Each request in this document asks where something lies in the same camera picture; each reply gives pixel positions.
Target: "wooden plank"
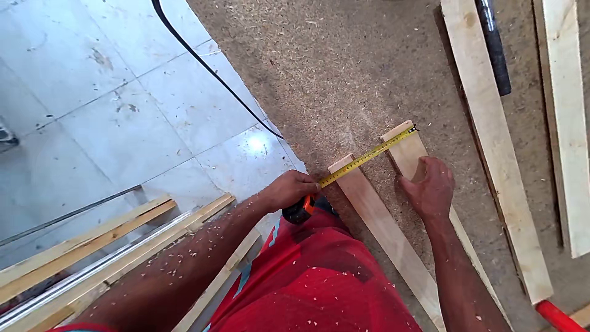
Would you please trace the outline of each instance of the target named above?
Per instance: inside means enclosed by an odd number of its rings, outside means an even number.
[[[581,327],[587,328],[590,326],[590,304],[582,309],[571,314],[569,318],[573,319],[574,322],[578,323]],[[554,327],[548,327],[541,332],[558,332]]]
[[[441,0],[476,141],[530,302],[553,294],[473,0]]]
[[[89,291],[96,290],[96,286],[102,282],[115,281],[181,236],[193,232],[234,199],[234,196],[225,194],[195,213],[181,215],[170,224],[162,226],[160,231],[148,236],[99,269],[88,273],[84,278],[80,278],[74,285],[70,285],[67,289],[54,294],[34,308],[27,309],[0,325],[0,330],[5,332],[28,331],[42,324],[64,307],[74,305]]]
[[[0,303],[10,300],[175,206],[176,202],[165,195],[111,219],[86,234],[7,267],[0,271]]]
[[[565,247],[590,252],[590,165],[575,0],[534,0],[553,171]]]
[[[230,277],[232,272],[237,268],[238,264],[242,261],[244,256],[248,253],[250,248],[254,245],[254,242],[260,238],[260,233],[253,229],[244,240],[240,243],[234,253],[231,254],[230,258],[225,263],[224,267],[217,274],[215,279],[209,284],[207,289],[197,299],[192,308],[182,317],[181,321],[172,329],[172,332],[187,332],[192,324],[201,315],[201,312],[205,309],[207,304],[217,294],[219,289],[223,286],[225,281]]]
[[[411,128],[413,125],[414,124],[412,121],[408,120],[394,129],[391,129],[385,135],[381,136],[381,138],[383,141],[387,141],[402,131]],[[404,177],[412,179],[413,181],[421,181],[424,179],[426,170],[424,169],[424,166],[418,161],[418,158],[425,157],[428,155],[428,153],[426,153],[426,149],[424,148],[424,144],[422,143],[418,133],[415,133],[400,143],[390,147],[388,152],[393,159],[395,166]],[[473,267],[476,269],[477,274],[479,274],[481,281],[483,281],[492,299],[494,299],[494,302],[502,313],[502,316],[504,316],[504,319],[512,329],[512,325],[510,324],[508,316],[506,315],[506,312],[500,303],[500,299],[498,299],[496,291],[492,287],[491,282],[487,277],[487,274],[483,269],[479,258],[477,257],[476,251],[473,249],[473,245],[471,244],[471,241],[469,240],[469,237],[463,228],[463,224],[461,224],[461,220],[459,220],[457,212],[455,212],[455,208],[452,205],[449,212],[449,219],[455,228],[455,232],[457,233],[459,241],[461,241],[461,244],[465,249],[465,253],[467,253],[467,256],[469,256],[469,259],[471,260],[471,264],[473,264]]]
[[[352,154],[328,167],[335,172],[353,161]],[[414,293],[438,331],[446,331],[438,302],[438,289],[416,251],[360,168],[336,180],[360,218]]]

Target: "right hand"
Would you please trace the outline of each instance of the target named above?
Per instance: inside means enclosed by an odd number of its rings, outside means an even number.
[[[322,187],[311,176],[289,170],[282,173],[258,196],[265,202],[268,212],[273,213],[297,203],[303,196],[316,194]]]
[[[413,183],[399,177],[399,184],[423,222],[447,219],[455,189],[453,172],[434,157],[420,157],[418,161],[426,168],[424,180]]]

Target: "white tile floor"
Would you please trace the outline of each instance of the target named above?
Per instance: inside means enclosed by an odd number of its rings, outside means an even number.
[[[261,118],[265,113],[184,0],[177,30]],[[0,0],[0,117],[21,144],[0,154],[0,239],[143,184],[185,211],[243,200],[305,171],[161,24],[149,1]],[[122,197],[0,247],[0,268],[123,214]],[[268,234],[278,215],[259,225]]]

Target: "black power cord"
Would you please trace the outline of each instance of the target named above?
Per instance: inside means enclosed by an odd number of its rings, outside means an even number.
[[[273,133],[273,135],[275,135],[276,137],[280,138],[280,139],[284,139],[281,135],[275,133],[272,129],[270,129],[264,122],[262,122],[262,120],[260,120],[258,118],[258,116],[256,116],[256,114],[254,114],[254,112],[252,112],[252,110],[248,107],[248,105],[246,105],[246,103],[244,103],[242,101],[242,99],[240,99],[240,97],[238,97],[238,95],[235,94],[235,92],[227,85],[225,84],[225,82],[223,82],[223,80],[219,77],[219,75],[217,75],[215,73],[215,71],[213,71],[213,69],[211,69],[204,61],[203,59],[201,59],[201,57],[199,55],[197,55],[197,53],[189,46],[189,44],[186,43],[186,41],[184,41],[184,39],[182,39],[182,37],[178,34],[178,32],[176,32],[176,30],[174,30],[174,27],[172,26],[172,24],[170,24],[170,22],[168,21],[168,19],[166,18],[166,16],[164,15],[164,12],[162,11],[162,5],[160,4],[160,0],[152,0],[152,4],[153,4],[153,9],[156,10],[156,13],[158,14],[158,17],[162,20],[162,23],[164,23],[164,25],[166,26],[166,28],[168,28],[168,30],[170,31],[170,33],[176,37],[176,39],[182,44],[182,46],[185,47],[185,49],[192,54],[192,56],[195,57],[195,59],[203,65],[203,67],[205,67],[210,73],[211,75],[213,75],[239,102],[240,104],[242,104],[243,107],[246,108],[246,110],[248,110],[248,112],[250,112],[250,114],[252,114],[252,116],[258,120],[258,122],[265,127],[268,131],[270,131],[271,133]]]

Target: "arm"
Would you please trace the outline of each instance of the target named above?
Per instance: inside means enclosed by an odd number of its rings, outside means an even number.
[[[319,190],[309,175],[285,172],[229,213],[130,271],[73,323],[102,324],[121,332],[170,331],[262,217]]]
[[[438,297],[447,331],[510,332],[496,303],[481,281],[449,219],[455,181],[440,160],[421,157],[426,177],[399,183],[422,218],[432,243]]]

